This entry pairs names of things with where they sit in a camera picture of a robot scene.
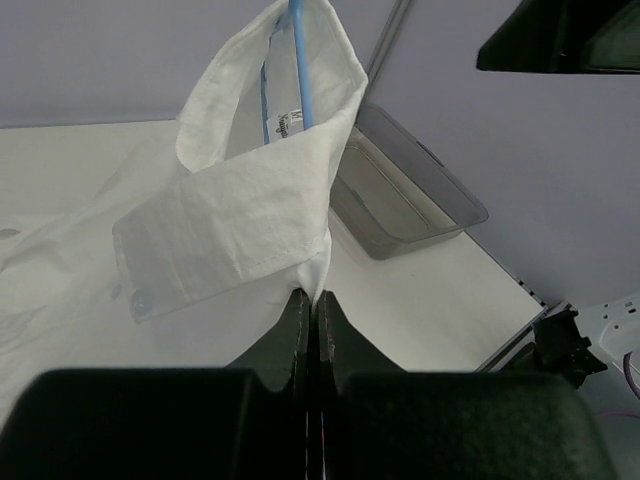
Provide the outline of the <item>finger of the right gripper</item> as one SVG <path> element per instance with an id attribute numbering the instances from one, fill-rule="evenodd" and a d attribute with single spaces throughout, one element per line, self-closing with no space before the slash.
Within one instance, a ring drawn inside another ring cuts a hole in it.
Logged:
<path id="1" fill-rule="evenodd" d="M 522 1 L 479 49 L 481 71 L 637 74 L 637 1 Z"/>

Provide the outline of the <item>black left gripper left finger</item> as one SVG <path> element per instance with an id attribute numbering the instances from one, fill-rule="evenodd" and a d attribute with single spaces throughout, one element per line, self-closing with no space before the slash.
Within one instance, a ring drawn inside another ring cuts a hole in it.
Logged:
<path id="1" fill-rule="evenodd" d="M 19 396 L 5 479 L 302 479 L 310 301 L 222 368 L 59 369 Z"/>

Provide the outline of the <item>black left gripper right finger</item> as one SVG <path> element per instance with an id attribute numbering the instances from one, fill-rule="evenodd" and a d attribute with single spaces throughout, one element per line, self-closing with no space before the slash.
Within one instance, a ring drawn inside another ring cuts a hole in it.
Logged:
<path id="1" fill-rule="evenodd" d="M 323 453 L 330 479 L 613 479 L 596 421 L 544 373 L 408 372 L 317 305 Z"/>

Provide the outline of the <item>white shirt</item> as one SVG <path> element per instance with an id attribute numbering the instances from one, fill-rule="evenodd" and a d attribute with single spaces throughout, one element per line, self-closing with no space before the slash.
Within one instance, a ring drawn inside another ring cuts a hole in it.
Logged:
<path id="1" fill-rule="evenodd" d="M 1 414 L 47 371 L 222 366 L 317 301 L 329 196 L 368 79 L 333 6 L 304 5 L 314 125 L 263 142 L 278 1 L 215 55 L 174 139 L 150 139 L 87 205 L 1 220 Z"/>

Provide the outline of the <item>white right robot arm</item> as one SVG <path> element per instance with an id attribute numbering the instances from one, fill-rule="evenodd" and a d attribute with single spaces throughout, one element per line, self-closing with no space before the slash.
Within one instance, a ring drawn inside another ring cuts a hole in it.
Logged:
<path id="1" fill-rule="evenodd" d="M 371 90 L 489 213 L 382 262 L 334 224 L 328 300 L 409 369 L 484 366 L 555 302 L 607 360 L 639 351 L 639 79 L 478 70 L 514 9 L 415 2 Z"/>

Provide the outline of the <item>grey plastic bin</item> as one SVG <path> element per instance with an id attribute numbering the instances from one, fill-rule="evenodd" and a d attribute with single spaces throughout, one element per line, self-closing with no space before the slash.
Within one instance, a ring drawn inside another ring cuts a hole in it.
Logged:
<path id="1" fill-rule="evenodd" d="M 442 243 L 489 218 L 477 197 L 375 104 L 358 112 L 330 205 L 378 261 Z"/>

